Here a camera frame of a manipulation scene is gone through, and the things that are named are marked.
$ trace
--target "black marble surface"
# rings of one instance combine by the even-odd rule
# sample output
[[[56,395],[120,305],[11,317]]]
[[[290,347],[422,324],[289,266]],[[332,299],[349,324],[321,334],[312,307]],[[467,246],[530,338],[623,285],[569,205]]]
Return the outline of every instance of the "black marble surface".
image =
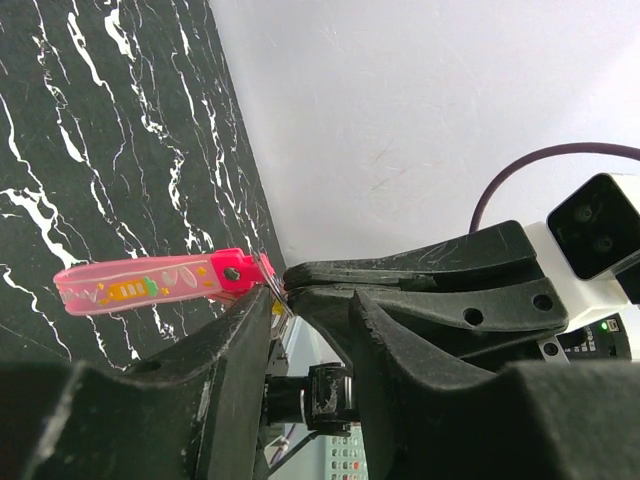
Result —
[[[228,246],[282,271],[208,0],[0,1],[0,360],[156,353],[219,305],[71,317],[53,275]]]

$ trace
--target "camera lens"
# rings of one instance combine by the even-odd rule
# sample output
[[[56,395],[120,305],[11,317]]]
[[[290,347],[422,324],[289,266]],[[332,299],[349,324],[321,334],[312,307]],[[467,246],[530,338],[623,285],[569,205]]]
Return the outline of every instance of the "camera lens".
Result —
[[[598,253],[609,253],[613,248],[613,240],[609,235],[601,235],[593,242],[593,248]]]
[[[593,210],[589,205],[580,205],[576,208],[575,219],[578,223],[585,223],[593,217]]]

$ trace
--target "black cable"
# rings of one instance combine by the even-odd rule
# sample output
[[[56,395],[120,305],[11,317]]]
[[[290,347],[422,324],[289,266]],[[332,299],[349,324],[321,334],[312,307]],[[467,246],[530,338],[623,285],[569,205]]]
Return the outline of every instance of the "black cable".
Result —
[[[271,475],[273,475],[278,470],[280,470],[285,463],[291,460],[296,453],[302,450],[307,443],[315,439],[318,435],[320,435],[320,432],[311,432],[309,435],[304,437],[291,450],[289,450],[289,452],[287,452],[287,454],[284,457],[282,457],[279,462],[277,462],[275,465],[271,465],[269,467],[269,471],[267,472],[266,476],[263,476],[262,479],[269,478]]]

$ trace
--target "pink keychain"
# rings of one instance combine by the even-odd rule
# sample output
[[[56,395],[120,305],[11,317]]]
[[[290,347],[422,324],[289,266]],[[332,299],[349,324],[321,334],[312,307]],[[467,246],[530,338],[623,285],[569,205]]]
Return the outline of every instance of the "pink keychain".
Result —
[[[63,270],[53,281],[68,313],[96,315],[197,297],[230,304],[274,275],[266,255],[231,248],[92,263]]]

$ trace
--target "white wall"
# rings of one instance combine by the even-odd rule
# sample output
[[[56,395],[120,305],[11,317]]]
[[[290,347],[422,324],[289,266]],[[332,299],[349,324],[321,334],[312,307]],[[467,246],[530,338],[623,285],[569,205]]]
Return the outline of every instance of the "white wall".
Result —
[[[462,234],[531,150],[640,145],[633,0],[211,0],[288,264]],[[523,223],[609,157],[547,160],[495,197]]]

